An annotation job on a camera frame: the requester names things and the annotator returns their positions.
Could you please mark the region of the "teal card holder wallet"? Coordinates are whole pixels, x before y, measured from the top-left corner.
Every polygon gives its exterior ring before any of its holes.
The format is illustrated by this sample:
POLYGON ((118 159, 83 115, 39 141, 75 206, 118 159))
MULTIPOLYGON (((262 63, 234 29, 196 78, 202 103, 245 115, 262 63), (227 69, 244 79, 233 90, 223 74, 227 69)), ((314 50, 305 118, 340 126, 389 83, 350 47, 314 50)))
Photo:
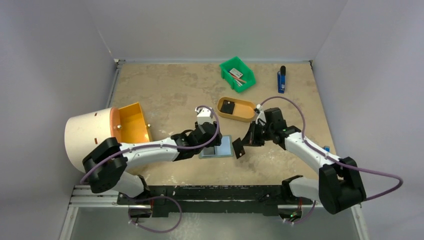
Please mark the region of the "teal card holder wallet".
POLYGON ((230 135, 223 135, 221 144, 213 147, 205 147, 199 154, 200 159, 210 158, 226 158, 232 157, 234 154, 232 146, 232 137, 230 135))

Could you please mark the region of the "black credit card stack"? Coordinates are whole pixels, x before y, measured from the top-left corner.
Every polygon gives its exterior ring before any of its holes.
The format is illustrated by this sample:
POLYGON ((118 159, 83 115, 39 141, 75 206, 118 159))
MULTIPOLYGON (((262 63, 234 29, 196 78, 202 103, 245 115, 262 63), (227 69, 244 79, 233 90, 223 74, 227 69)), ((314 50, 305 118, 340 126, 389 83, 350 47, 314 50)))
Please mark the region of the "black credit card stack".
POLYGON ((235 109, 235 102, 230 100, 224 100, 220 111, 225 114, 232 115, 235 109))

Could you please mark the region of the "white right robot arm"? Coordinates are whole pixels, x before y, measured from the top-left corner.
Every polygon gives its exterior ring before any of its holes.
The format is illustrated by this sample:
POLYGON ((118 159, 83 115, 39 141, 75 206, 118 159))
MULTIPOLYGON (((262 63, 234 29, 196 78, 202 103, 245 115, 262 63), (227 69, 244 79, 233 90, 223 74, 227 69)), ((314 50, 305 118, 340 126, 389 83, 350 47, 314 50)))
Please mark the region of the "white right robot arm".
POLYGON ((258 114, 244 138, 233 141, 236 157, 245 155, 245 147, 261 147, 271 141, 297 156, 318 174, 317 180, 302 175, 283 180, 280 196, 284 202, 292 204, 299 198, 310 199, 321 203, 328 213, 334 215, 366 200, 365 187, 354 159, 320 151, 299 128, 287 125, 278 107, 259 110, 258 114))

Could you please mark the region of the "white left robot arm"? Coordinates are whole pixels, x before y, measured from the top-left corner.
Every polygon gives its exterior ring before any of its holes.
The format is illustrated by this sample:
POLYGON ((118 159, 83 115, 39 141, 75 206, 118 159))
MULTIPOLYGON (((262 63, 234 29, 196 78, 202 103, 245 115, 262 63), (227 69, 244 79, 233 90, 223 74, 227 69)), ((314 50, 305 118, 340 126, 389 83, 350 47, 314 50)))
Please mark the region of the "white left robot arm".
POLYGON ((221 138, 218 121, 196 123, 193 130, 152 142, 118 143, 109 137, 83 159, 81 182, 88 182, 94 194, 114 190, 142 205, 149 199, 149 187, 143 176, 132 175, 129 169, 190 159, 204 148, 219 146, 221 138))

